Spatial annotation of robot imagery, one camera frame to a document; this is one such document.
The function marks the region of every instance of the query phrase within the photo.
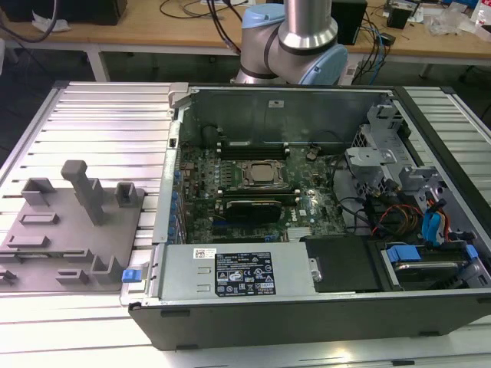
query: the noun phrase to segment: table leg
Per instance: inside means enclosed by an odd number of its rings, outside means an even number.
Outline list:
[[[17,64],[18,63],[18,56],[15,53],[14,48],[5,48],[5,57],[11,64]]]
[[[431,69],[433,68],[433,64],[425,64],[423,65],[423,69],[420,71],[420,77],[423,79],[428,78],[428,74],[431,72]]]
[[[109,82],[109,73],[107,72],[106,63],[101,50],[96,44],[91,44],[85,51],[91,63],[92,71],[97,82]]]
[[[363,54],[348,54],[348,61],[338,80],[340,86],[351,86],[358,64],[363,61]]]
[[[157,54],[150,54],[150,60],[152,61],[152,69],[157,70],[160,68],[159,59],[157,58]]]

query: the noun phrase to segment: blue latch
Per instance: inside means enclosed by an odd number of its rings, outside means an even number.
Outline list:
[[[273,242],[273,241],[275,242],[277,238],[278,238],[277,235],[267,235],[267,236],[264,237],[264,241],[266,243],[270,243],[270,242]]]
[[[474,248],[473,245],[470,244],[466,245],[466,250],[470,259],[476,259],[479,257],[479,255],[477,254],[477,250]]]
[[[399,261],[420,261],[421,256],[416,245],[393,245],[387,249],[387,255],[391,263]]]
[[[440,223],[442,221],[442,216],[438,212],[426,211],[423,217],[423,228],[421,233],[423,239],[430,242],[434,247],[440,244],[437,241],[437,233],[440,228]]]
[[[141,282],[142,280],[142,270],[132,270],[128,268],[123,271],[123,276],[121,277],[122,282],[130,283],[130,282]]]

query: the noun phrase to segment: wires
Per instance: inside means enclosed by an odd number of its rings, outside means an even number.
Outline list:
[[[404,235],[408,232],[412,232],[418,223],[418,217],[423,217],[423,213],[420,211],[418,207],[413,205],[405,205],[405,204],[395,204],[391,205],[381,216],[379,220],[379,225],[376,226],[371,234],[375,235],[375,233],[381,228],[380,224],[382,221],[391,213],[392,211],[397,210],[402,215],[402,222],[399,225],[399,228],[395,231],[396,235]]]
[[[163,15],[165,15],[167,17],[174,18],[174,19],[211,18],[213,20],[213,24],[215,25],[215,29],[216,29],[218,35],[220,36],[220,38],[222,39],[222,41],[227,45],[227,47],[230,50],[232,50],[237,55],[240,55],[240,48],[237,47],[237,45],[234,43],[234,41],[232,41],[232,39],[227,35],[225,29],[223,28],[222,24],[220,23],[220,17],[217,15],[217,13],[222,12],[226,9],[232,9],[232,11],[237,15],[237,17],[240,19],[240,21],[242,21],[242,17],[237,12],[236,6],[245,4],[248,2],[248,0],[245,0],[245,1],[240,2],[239,4],[235,4],[235,5],[232,5],[230,3],[230,0],[225,0],[224,3],[227,6],[225,8],[221,8],[218,10],[216,9],[216,6],[215,6],[215,0],[206,0],[206,4],[208,5],[209,11],[207,13],[203,13],[203,14],[193,13],[187,9],[187,7],[190,6],[191,4],[195,4],[198,2],[198,1],[194,0],[193,2],[190,2],[190,3],[181,7],[181,9],[186,14],[186,16],[174,15],[174,14],[170,14],[170,13],[167,13],[166,11],[164,11],[163,8],[169,1],[170,0],[165,0],[162,4],[160,4],[160,7],[159,7],[160,13],[162,13]]]
[[[24,49],[24,52],[27,53],[29,55],[29,57],[34,60],[34,62],[41,68],[42,71],[44,71],[44,73],[53,81],[55,82],[56,81],[56,78],[53,77],[53,75],[48,71],[48,69],[46,69],[46,67],[44,67],[43,64],[41,64],[41,62],[36,58],[34,57],[34,52],[30,52],[23,44],[21,44],[19,41],[16,41],[18,43],[18,45]]]
[[[195,0],[193,2],[190,2],[188,4],[185,4],[181,7],[181,9],[186,13],[188,14],[188,16],[182,16],[182,15],[173,15],[173,14],[170,14],[170,13],[167,13],[166,11],[163,10],[164,6],[169,2],[170,0],[165,0],[162,4],[160,4],[160,7],[159,7],[159,10],[160,10],[160,13],[162,13],[163,15],[169,17],[169,18],[174,18],[174,19],[197,19],[197,18],[211,18],[212,17],[212,12],[209,11],[207,13],[203,13],[203,14],[197,14],[197,13],[193,13],[192,11],[189,11],[187,9],[188,6],[192,5],[192,4],[196,4],[197,2],[200,2],[200,0]],[[243,4],[246,4],[248,2],[248,0],[245,0],[244,2],[240,2],[239,4],[235,4],[235,5],[230,5],[230,7],[225,7],[225,8],[221,8],[221,9],[218,9],[216,12],[222,12],[228,8],[234,8],[236,6],[239,6],[239,5],[243,5]]]
[[[332,195],[332,198],[334,200],[334,203],[337,207],[339,207],[340,209],[346,211],[347,213],[350,213],[352,214],[356,219],[359,219],[361,220],[362,222],[364,222],[365,224],[369,225],[370,227],[372,227],[373,225],[373,222],[371,222],[368,218],[364,217],[364,216],[361,216],[359,214],[359,210],[358,211],[352,211],[350,210],[348,207],[346,207],[345,205],[343,205],[341,202],[343,202],[344,200],[346,199],[354,199],[356,200],[357,202],[360,202],[362,199],[358,198],[358,197],[345,197],[341,200],[338,200],[338,197],[336,196],[336,193],[334,192],[334,175],[336,173],[336,170],[338,169],[339,167],[339,163],[341,162],[341,160],[344,158],[344,154],[342,153],[341,155],[338,155],[338,156],[331,156],[330,158],[328,158],[326,160],[326,163],[328,165],[328,171],[329,171],[329,181],[328,181],[328,188],[331,190],[331,195]],[[334,168],[333,170],[331,171],[331,164],[332,164],[332,161],[335,160],[334,162]],[[383,229],[387,234],[391,234],[391,235],[396,235],[395,232],[393,232],[392,230],[390,230],[389,228],[386,228],[385,226],[383,226],[380,222],[377,224],[377,227],[379,229]]]
[[[235,52],[237,55],[240,55],[240,48],[238,48],[237,45],[232,41],[232,39],[227,35],[227,32],[225,31],[225,29],[223,29],[223,26],[220,23],[218,16],[216,15],[215,0],[206,0],[206,3],[208,4],[208,9],[210,13],[212,13],[212,20],[215,24],[218,35],[230,50]]]
[[[371,52],[368,55],[368,58],[362,63],[359,71],[354,76],[353,81],[357,80],[358,78],[361,78],[364,74],[370,71],[374,71],[374,74],[372,75],[369,83],[372,84],[375,81],[375,78],[377,77],[378,73],[380,72],[380,69],[384,66],[385,58],[390,53],[390,46],[385,47],[383,45],[382,37],[378,30],[378,27],[375,25],[375,23],[373,23],[370,20],[370,16],[366,11],[365,11],[365,15],[366,15],[366,19],[364,19],[364,21],[367,22],[368,26],[362,25],[361,27],[370,32],[370,36],[372,37],[374,43]]]
[[[58,11],[60,8],[60,1],[61,0],[53,0],[53,15],[51,16],[51,23],[50,23],[48,29],[38,38],[26,38],[26,37],[22,36],[21,34],[15,33],[14,31],[7,28],[3,24],[3,20],[2,20],[1,16],[0,16],[0,29],[4,30],[9,35],[11,35],[12,37],[15,37],[15,38],[17,38],[23,42],[28,42],[31,44],[37,44],[38,42],[43,42],[46,38],[48,38],[48,36],[51,34],[51,32],[53,31],[53,29],[56,25],[56,21],[58,20]]]
[[[240,22],[242,23],[242,17],[240,16],[239,12],[237,11],[237,9],[235,9],[233,6],[232,6],[232,3],[230,2],[230,0],[223,0],[223,2],[229,7],[229,9],[231,11],[234,12],[234,14],[237,16],[237,18],[240,20]]]
[[[428,199],[427,204],[429,207],[435,204],[435,201],[432,199]],[[442,209],[438,209],[437,213],[443,217],[443,237],[445,238],[445,242],[449,242],[449,232],[450,232],[450,217],[446,214]]]
[[[481,120],[484,119],[489,110],[491,110],[491,103],[487,106],[486,109],[484,109],[483,113],[481,114]]]
[[[346,144],[346,142],[335,131],[331,129],[321,129],[320,131],[331,134],[336,140],[338,140],[338,143]]]

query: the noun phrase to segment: power supply label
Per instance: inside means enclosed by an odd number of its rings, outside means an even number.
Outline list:
[[[217,253],[215,294],[219,297],[275,295],[271,253]]]

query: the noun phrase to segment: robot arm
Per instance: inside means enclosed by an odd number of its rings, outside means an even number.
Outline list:
[[[245,11],[240,84],[333,84],[348,51],[337,43],[331,0],[285,0]]]

